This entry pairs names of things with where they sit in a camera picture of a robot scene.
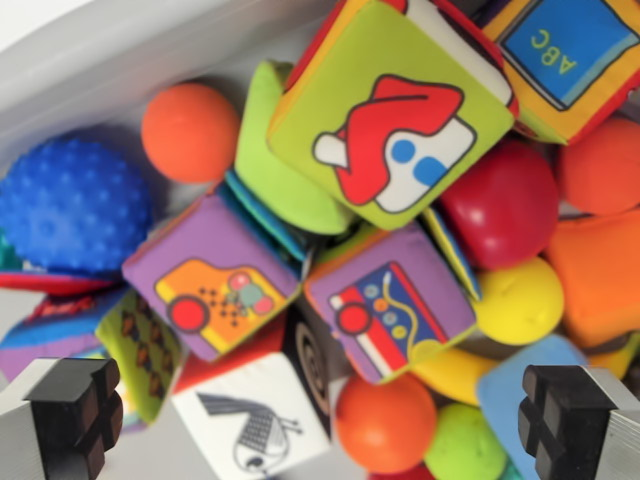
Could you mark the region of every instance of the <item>yellow printed shape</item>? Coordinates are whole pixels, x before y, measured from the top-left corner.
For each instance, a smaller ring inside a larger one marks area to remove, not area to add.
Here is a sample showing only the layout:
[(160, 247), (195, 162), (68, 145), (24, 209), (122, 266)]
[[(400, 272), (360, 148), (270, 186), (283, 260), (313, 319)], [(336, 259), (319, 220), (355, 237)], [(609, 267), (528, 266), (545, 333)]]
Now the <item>yellow printed shape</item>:
[(476, 385), (498, 362), (459, 348), (443, 350), (411, 367), (411, 372), (436, 392), (479, 406)]

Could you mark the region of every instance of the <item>orange ball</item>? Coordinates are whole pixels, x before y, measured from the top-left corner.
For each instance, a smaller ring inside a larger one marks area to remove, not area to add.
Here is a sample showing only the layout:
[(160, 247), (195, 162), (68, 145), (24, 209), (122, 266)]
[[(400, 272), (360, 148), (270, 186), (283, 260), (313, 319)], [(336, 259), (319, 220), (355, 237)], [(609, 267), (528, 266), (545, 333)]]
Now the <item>orange ball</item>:
[(422, 461), (436, 427), (429, 392), (410, 375), (372, 385), (354, 375), (340, 393), (336, 431), (358, 464), (376, 473), (399, 473)]
[(185, 83), (159, 93), (142, 119), (151, 163), (171, 180), (221, 180), (236, 154), (240, 118), (216, 90)]
[(640, 125), (609, 118), (582, 141), (560, 151), (558, 183), (583, 212), (609, 215), (640, 203)]

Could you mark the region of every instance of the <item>red ball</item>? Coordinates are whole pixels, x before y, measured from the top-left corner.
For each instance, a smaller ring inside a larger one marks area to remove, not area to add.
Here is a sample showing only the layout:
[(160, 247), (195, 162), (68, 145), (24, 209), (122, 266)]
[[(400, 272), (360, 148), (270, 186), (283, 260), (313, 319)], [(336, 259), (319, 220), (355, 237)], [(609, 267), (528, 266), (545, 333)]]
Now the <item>red ball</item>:
[(354, 375), (336, 407), (345, 451), (370, 472), (405, 472), (422, 462), (437, 420), (429, 392), (410, 375), (372, 385)]
[(411, 470), (402, 473), (393, 473), (385, 475), (380, 473), (372, 473), (367, 480), (436, 480), (425, 465), (418, 465)]
[(558, 223), (560, 200), (551, 167), (515, 140), (487, 153), (440, 198), (468, 260), (488, 270), (535, 257)]

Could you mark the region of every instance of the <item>green ball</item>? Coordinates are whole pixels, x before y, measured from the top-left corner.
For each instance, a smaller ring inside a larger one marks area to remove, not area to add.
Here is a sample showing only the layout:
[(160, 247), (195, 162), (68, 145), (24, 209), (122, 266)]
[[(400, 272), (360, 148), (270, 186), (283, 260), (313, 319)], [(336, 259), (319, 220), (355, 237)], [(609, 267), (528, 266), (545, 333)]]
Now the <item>green ball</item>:
[(497, 480), (507, 454), (479, 409), (454, 403), (438, 412), (425, 462), (438, 480)]

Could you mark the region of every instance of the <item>cartoon illustration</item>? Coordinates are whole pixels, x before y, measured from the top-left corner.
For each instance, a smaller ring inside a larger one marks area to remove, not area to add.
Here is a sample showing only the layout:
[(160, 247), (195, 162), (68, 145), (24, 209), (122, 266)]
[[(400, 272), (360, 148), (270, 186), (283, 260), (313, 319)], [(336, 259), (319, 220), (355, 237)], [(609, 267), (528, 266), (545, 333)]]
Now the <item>cartoon illustration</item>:
[(262, 473), (283, 462), (289, 453), (287, 432), (302, 435), (297, 421), (279, 417), (271, 407), (251, 400), (198, 393), (198, 398), (209, 415), (248, 413), (234, 445), (236, 465), (247, 472)]
[(173, 354), (170, 350), (165, 350), (162, 354), (162, 370), (167, 372), (169, 375), (172, 375), (173, 369)]
[(382, 377), (409, 363), (416, 345), (447, 342), (402, 267), (389, 262), (329, 298), (336, 327), (355, 337)]
[(151, 311), (149, 303), (139, 293), (136, 293), (136, 311), (147, 320), (151, 320), (153, 318), (153, 312)]
[(151, 355), (149, 345), (146, 342), (138, 343), (136, 366), (144, 368), (147, 372), (151, 371)]
[(155, 286), (169, 320), (183, 332), (199, 333), (223, 353), (270, 318), (286, 302), (253, 267), (216, 268), (191, 259)]
[(402, 212), (475, 143), (475, 131), (456, 116), (463, 101), (452, 85), (381, 76), (371, 98), (349, 112), (340, 130), (318, 136), (314, 157), (335, 168), (352, 204), (375, 201), (386, 212)]
[(136, 316), (126, 310), (122, 311), (122, 332), (123, 337), (131, 337), (131, 340), (137, 342), (140, 340), (140, 329), (136, 323)]
[(149, 332), (149, 341), (159, 347), (164, 347), (164, 336), (162, 335), (162, 328), (160, 324), (155, 320), (151, 322), (151, 330)]
[(164, 385), (162, 385), (162, 378), (158, 372), (151, 372), (149, 374), (149, 395), (160, 399), (164, 398), (165, 389)]

